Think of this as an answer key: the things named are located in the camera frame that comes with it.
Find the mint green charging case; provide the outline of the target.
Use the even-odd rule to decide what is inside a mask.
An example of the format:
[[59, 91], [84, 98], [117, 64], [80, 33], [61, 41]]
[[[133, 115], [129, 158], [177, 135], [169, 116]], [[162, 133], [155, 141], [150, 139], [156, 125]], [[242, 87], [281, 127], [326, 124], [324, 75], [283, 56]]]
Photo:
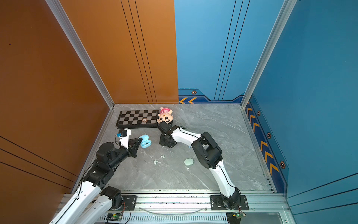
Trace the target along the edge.
[[192, 158], [185, 159], [184, 164], [186, 166], [192, 166], [194, 164], [194, 160]]

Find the light blue charging case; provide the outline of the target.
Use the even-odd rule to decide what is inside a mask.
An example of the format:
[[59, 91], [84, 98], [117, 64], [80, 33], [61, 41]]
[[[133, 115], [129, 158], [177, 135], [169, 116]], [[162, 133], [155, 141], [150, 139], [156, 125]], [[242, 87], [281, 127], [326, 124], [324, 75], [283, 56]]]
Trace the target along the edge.
[[141, 144], [140, 144], [142, 148], [148, 148], [151, 146], [152, 141], [149, 139], [148, 135], [146, 135], [146, 134], [142, 135], [142, 136], [140, 136], [140, 138], [142, 139]]

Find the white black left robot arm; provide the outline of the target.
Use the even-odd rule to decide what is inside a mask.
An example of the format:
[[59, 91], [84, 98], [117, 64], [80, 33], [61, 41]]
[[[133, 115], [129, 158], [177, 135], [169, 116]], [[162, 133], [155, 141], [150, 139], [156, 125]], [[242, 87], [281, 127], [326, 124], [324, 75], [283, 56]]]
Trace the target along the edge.
[[99, 147], [96, 160], [84, 175], [79, 188], [51, 224], [94, 224], [111, 208], [120, 208], [121, 190], [106, 186], [118, 166], [128, 157], [137, 157], [142, 138], [120, 140], [120, 146], [106, 142]]

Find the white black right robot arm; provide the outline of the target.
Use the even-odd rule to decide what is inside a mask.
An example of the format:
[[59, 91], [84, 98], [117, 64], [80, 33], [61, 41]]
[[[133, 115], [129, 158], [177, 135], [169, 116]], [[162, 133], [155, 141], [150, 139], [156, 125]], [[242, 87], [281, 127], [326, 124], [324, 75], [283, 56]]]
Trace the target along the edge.
[[165, 122], [157, 125], [162, 133], [159, 144], [173, 148], [177, 143], [183, 143], [191, 147], [200, 162], [214, 176], [220, 190], [224, 208], [228, 210], [249, 210], [246, 197], [236, 187], [225, 169], [222, 149], [208, 133], [192, 133], [181, 126], [172, 126]]

